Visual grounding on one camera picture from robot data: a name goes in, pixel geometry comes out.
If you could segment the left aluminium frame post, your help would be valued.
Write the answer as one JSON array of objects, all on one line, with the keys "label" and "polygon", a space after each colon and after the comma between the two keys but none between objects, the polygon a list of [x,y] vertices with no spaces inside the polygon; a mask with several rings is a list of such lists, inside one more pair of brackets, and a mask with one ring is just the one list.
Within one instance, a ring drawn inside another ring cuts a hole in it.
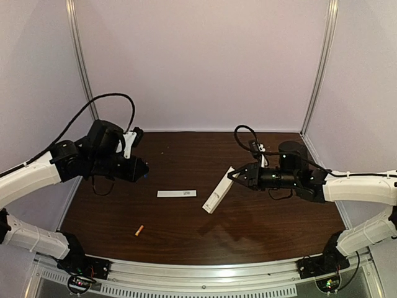
[{"label": "left aluminium frame post", "polygon": [[78,73],[86,101],[89,102],[94,96],[92,94],[91,84],[89,81],[86,63],[84,59],[83,46],[81,43],[78,18],[76,12],[76,1],[66,0],[65,3],[66,3],[66,14],[69,22],[69,29],[71,33],[71,41],[73,44]]}]

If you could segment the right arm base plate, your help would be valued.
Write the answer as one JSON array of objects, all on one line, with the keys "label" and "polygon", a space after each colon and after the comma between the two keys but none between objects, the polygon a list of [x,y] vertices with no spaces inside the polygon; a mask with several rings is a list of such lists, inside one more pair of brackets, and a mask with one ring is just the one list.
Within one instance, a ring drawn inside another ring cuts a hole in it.
[{"label": "right arm base plate", "polygon": [[336,255],[305,256],[296,261],[301,279],[312,278],[324,274],[336,273],[339,269],[350,266],[347,258]]}]

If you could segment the right aluminium frame post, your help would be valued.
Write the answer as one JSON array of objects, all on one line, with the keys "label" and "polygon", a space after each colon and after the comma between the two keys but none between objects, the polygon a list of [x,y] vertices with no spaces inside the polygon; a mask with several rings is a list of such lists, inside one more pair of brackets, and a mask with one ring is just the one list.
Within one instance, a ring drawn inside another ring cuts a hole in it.
[{"label": "right aluminium frame post", "polygon": [[332,44],[334,41],[334,35],[336,31],[337,17],[339,12],[339,1],[330,0],[328,1],[328,11],[326,13],[326,23],[324,28],[323,42],[321,46],[320,56],[316,75],[314,77],[313,88],[311,91],[310,101],[306,110],[305,119],[300,131],[302,137],[304,137],[309,130],[311,120],[314,116],[314,110],[319,99],[323,81],[325,78],[326,67],[332,50]]}]

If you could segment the orange battery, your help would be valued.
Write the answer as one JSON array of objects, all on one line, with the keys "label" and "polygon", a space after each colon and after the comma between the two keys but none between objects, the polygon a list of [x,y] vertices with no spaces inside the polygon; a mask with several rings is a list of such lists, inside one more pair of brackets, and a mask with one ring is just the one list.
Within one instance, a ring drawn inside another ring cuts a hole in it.
[{"label": "orange battery", "polygon": [[135,236],[137,237],[137,236],[142,232],[143,229],[144,229],[144,225],[141,225],[141,226],[138,228],[138,230],[135,232]]}]

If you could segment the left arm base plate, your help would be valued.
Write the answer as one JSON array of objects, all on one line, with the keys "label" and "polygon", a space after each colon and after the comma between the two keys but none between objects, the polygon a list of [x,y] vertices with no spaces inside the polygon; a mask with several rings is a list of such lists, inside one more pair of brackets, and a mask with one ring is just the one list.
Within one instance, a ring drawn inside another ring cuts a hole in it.
[{"label": "left arm base plate", "polygon": [[57,267],[68,274],[103,280],[107,279],[111,264],[109,260],[86,255],[66,257],[63,260],[55,259],[55,261]]}]

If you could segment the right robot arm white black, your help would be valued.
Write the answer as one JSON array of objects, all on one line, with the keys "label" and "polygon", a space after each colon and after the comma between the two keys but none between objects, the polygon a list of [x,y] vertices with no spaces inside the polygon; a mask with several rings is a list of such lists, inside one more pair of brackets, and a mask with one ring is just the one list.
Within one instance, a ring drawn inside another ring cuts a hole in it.
[{"label": "right robot arm white black", "polygon": [[276,156],[279,165],[269,167],[268,153],[253,140],[248,150],[257,160],[228,173],[228,178],[254,191],[288,189],[308,202],[377,202],[387,207],[364,223],[333,234],[319,256],[297,261],[302,279],[331,274],[349,267],[348,256],[369,245],[396,238],[396,172],[337,172],[315,165],[304,145],[285,141]]}]

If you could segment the front aluminium rail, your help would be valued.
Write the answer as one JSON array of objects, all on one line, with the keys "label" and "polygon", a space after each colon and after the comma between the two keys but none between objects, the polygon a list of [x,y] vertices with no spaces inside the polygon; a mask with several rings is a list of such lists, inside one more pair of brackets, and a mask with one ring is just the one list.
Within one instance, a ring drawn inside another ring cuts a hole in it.
[{"label": "front aluminium rail", "polygon": [[297,259],[232,265],[171,265],[110,260],[106,279],[83,297],[384,297],[372,254],[303,279]]}]

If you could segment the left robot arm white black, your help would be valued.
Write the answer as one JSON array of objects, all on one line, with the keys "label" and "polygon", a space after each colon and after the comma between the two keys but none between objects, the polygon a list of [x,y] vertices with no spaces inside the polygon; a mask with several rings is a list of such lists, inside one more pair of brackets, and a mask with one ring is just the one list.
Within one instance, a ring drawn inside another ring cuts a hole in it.
[{"label": "left robot arm white black", "polygon": [[147,163],[132,153],[143,135],[139,127],[125,132],[109,121],[95,120],[85,137],[55,142],[32,161],[1,174],[1,244],[52,257],[71,274],[86,274],[92,259],[75,235],[23,222],[6,207],[39,189],[77,177],[137,182],[149,172]]}]

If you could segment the white remote control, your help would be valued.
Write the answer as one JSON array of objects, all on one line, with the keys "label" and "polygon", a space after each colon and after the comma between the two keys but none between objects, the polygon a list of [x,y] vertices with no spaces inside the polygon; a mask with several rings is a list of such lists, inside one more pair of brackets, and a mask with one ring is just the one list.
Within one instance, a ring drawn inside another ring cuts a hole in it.
[{"label": "white remote control", "polygon": [[221,178],[220,182],[217,184],[216,188],[210,194],[208,199],[202,206],[202,209],[208,214],[214,213],[216,208],[220,205],[223,198],[227,195],[228,191],[231,189],[233,185],[233,180],[228,177],[228,175],[233,172],[235,169],[230,166],[226,171],[224,176]]}]

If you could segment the aluminium frame post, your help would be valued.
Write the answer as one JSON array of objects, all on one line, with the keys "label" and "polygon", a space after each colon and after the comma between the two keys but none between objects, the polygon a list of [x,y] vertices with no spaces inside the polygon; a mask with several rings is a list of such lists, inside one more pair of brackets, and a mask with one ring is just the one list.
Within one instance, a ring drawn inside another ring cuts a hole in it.
[{"label": "aluminium frame post", "polygon": [[324,28],[323,42],[321,46],[320,56],[316,75],[314,77],[313,88],[311,91],[310,101],[306,110],[305,119],[300,131],[302,137],[304,137],[309,130],[311,120],[314,116],[314,110],[319,99],[323,81],[325,78],[326,67],[332,50],[332,44],[334,41],[334,35],[336,31],[337,17],[339,12],[339,1],[330,0],[328,1],[328,11],[326,13],[326,23]]},{"label": "aluminium frame post", "polygon": [[65,3],[66,3],[66,14],[69,22],[69,29],[71,33],[71,41],[73,44],[78,73],[86,101],[89,102],[94,96],[92,94],[91,84],[89,81],[86,63],[84,59],[83,46],[81,43],[78,18],[76,12],[76,1],[66,0]]}]

